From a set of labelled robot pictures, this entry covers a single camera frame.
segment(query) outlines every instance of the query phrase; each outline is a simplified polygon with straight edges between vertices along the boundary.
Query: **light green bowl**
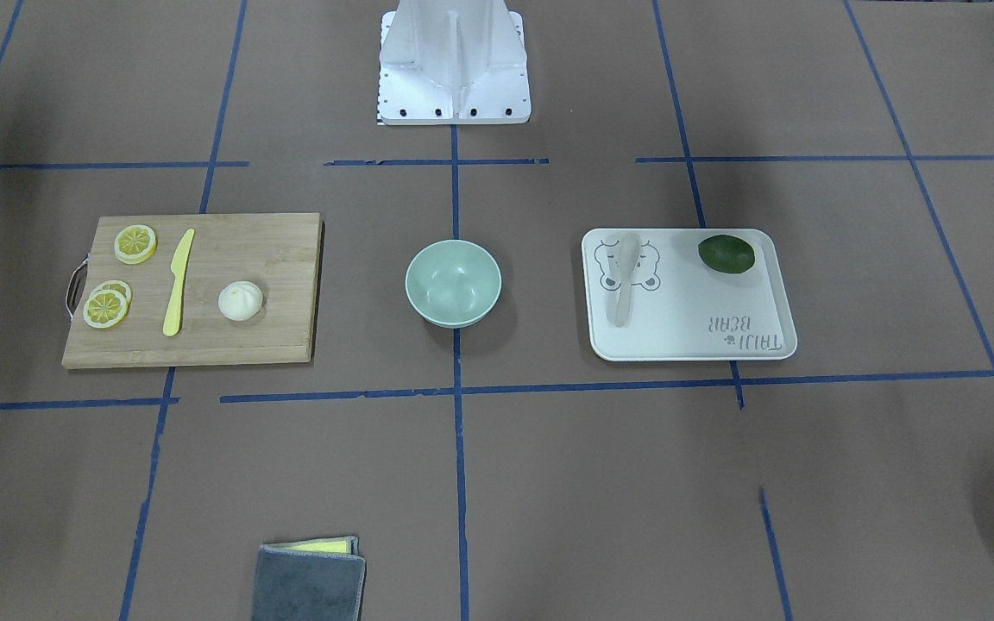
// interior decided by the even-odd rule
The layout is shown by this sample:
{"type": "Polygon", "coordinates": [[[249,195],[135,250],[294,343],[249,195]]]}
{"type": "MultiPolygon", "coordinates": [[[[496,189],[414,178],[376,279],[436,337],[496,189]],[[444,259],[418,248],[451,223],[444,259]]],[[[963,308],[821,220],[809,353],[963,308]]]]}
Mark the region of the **light green bowl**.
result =
{"type": "Polygon", "coordinates": [[[406,270],[406,296],[421,317],[442,329],[465,329],[500,296],[500,267],[485,248],[463,240],[431,244],[406,270]]]}

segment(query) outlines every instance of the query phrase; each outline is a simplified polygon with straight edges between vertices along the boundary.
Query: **wooden cutting board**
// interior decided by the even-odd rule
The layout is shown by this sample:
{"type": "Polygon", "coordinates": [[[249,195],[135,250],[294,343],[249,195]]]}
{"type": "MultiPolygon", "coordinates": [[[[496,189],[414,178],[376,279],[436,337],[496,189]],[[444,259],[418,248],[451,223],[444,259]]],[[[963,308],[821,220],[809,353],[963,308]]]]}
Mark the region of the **wooden cutting board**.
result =
{"type": "Polygon", "coordinates": [[[322,234],[319,213],[100,217],[82,302],[67,333],[64,367],[308,362],[322,234]],[[154,229],[155,253],[141,264],[125,265],[114,256],[114,237],[138,223],[154,229]],[[194,241],[182,329],[167,337],[162,327],[174,282],[171,258],[186,229],[194,229],[194,241]],[[111,329],[92,329],[83,321],[83,302],[108,279],[133,288],[129,313],[111,329]],[[217,295],[234,280],[251,280],[263,290],[263,310],[246,322],[229,321],[217,308],[217,295]]]}

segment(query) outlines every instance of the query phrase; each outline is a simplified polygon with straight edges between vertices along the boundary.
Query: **spoon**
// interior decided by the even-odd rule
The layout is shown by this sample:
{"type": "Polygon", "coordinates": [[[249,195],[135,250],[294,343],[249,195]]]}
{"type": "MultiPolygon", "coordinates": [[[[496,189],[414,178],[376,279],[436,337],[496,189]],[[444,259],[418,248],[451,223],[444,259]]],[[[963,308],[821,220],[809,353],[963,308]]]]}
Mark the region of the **spoon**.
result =
{"type": "Polygon", "coordinates": [[[616,262],[620,268],[620,299],[616,300],[616,327],[622,329],[627,326],[632,315],[632,276],[635,274],[635,265],[639,263],[639,251],[642,250],[643,242],[635,233],[627,233],[620,238],[620,244],[616,248],[616,262]]]}

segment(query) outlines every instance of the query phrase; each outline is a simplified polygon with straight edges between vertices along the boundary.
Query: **knife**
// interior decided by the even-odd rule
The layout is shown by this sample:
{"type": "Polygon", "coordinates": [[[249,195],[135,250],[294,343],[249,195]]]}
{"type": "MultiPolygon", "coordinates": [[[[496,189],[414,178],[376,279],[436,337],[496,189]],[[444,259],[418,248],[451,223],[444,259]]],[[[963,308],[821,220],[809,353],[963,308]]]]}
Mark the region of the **knife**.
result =
{"type": "Polygon", "coordinates": [[[186,261],[190,260],[190,243],[193,239],[194,229],[186,229],[171,258],[174,284],[171,286],[171,299],[167,303],[167,314],[163,317],[163,334],[166,336],[177,335],[182,326],[182,283],[186,280],[186,261]]]}

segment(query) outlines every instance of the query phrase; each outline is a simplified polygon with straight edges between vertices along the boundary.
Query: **cartoon bear drawing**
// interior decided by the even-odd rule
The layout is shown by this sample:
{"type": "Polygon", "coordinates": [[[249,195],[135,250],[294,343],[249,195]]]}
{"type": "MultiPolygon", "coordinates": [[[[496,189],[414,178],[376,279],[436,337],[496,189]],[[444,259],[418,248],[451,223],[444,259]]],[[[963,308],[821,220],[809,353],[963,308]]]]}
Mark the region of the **cartoon bear drawing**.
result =
{"type": "MultiPolygon", "coordinates": [[[[601,269],[601,286],[608,291],[616,291],[620,288],[620,283],[616,280],[616,274],[620,271],[620,260],[616,258],[616,248],[619,244],[620,240],[611,244],[606,244],[604,240],[601,240],[600,245],[597,245],[596,250],[593,251],[593,259],[596,260],[596,265],[601,269]]],[[[639,263],[635,264],[632,286],[638,285],[647,291],[657,290],[662,285],[662,280],[658,279],[658,261],[660,259],[662,259],[662,255],[659,254],[658,248],[654,248],[650,241],[644,243],[643,247],[639,249],[639,263]]]]}

